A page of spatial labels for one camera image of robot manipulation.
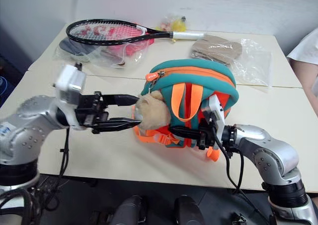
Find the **white table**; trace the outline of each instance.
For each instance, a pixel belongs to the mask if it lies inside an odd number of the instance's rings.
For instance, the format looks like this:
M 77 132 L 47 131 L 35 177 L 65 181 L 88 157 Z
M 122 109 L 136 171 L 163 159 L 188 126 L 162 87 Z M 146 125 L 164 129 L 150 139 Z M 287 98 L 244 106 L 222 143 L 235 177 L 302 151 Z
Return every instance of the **white table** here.
M 54 96 L 55 74 L 45 71 L 27 72 L 12 95 L 0 109 L 0 118 L 13 113 L 20 103 L 35 95 Z M 142 79 L 88 76 L 84 94 L 96 90 L 104 94 L 138 95 Z M 290 143 L 299 153 L 299 169 L 308 192 L 318 192 L 318 119 L 301 88 L 238 85 L 240 99 L 232 108 L 226 123 L 252 124 L 266 129 L 273 137 Z M 111 117 L 130 117 L 130 107 L 111 106 Z M 53 131 L 39 157 L 41 173 L 58 174 L 65 130 Z M 231 187 L 226 177 L 225 160 L 205 159 L 197 149 L 167 149 L 158 144 L 139 142 L 132 129 L 93 135 L 90 130 L 71 131 L 70 164 L 66 175 L 120 180 L 150 181 L 201 186 Z M 239 158 L 231 160 L 231 175 L 237 181 Z M 242 182 L 244 189 L 261 189 L 261 178 L 245 160 Z
M 53 60 L 53 55 L 60 41 L 66 37 L 66 27 L 67 25 L 44 51 L 42 56 L 30 66 L 30 71 L 46 71 L 54 73 L 61 69 L 65 62 Z M 272 85 L 278 87 L 301 87 L 301 84 L 294 75 L 274 36 L 226 32 L 208 33 L 229 40 L 244 38 L 255 41 L 265 50 L 272 52 Z M 125 69 L 110 69 L 107 67 L 95 66 L 93 64 L 84 64 L 83 71 L 88 75 L 144 79 L 145 75 L 149 73 L 154 66 L 164 61 L 189 58 L 190 49 L 193 43 L 194 41 L 192 40 L 179 40 L 172 43 L 169 39 L 156 39 L 155 43 L 149 46 L 145 57 L 138 65 L 130 65 Z

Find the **stuffed toy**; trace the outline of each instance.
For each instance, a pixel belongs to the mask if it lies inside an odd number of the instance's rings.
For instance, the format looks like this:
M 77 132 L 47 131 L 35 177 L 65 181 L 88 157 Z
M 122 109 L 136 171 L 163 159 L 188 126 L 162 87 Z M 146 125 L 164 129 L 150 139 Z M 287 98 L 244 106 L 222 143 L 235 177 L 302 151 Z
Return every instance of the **stuffed toy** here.
M 170 111 L 160 91 L 140 96 L 135 106 L 135 118 L 142 121 L 139 128 L 144 130 L 154 130 L 170 124 Z

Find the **white sleeve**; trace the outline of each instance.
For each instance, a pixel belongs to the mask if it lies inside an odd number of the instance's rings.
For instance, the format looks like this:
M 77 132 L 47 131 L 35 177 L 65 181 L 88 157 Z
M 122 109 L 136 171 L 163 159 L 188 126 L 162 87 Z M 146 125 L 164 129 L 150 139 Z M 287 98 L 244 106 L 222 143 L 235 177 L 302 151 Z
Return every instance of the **white sleeve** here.
M 318 28 L 302 39 L 287 57 L 318 65 Z

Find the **white wall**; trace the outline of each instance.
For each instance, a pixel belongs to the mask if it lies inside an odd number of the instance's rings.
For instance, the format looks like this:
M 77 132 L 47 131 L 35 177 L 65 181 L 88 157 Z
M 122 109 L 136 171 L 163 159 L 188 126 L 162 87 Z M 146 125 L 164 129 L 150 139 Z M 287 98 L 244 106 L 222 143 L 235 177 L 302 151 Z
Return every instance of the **white wall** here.
M 192 30 L 271 34 L 288 53 L 318 27 L 318 0 L 1 0 L 0 24 L 32 60 L 65 22 L 117 18 L 156 26 L 168 13 Z

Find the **white grip tape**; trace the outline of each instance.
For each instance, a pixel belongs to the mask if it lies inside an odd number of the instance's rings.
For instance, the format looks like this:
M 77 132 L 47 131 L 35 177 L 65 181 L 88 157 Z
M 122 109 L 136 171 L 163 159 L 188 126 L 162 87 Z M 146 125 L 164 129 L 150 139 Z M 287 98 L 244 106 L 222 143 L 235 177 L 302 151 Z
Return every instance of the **white grip tape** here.
M 173 39 L 179 40 L 198 40 L 202 39 L 204 33 L 197 33 L 197 32 L 173 32 Z

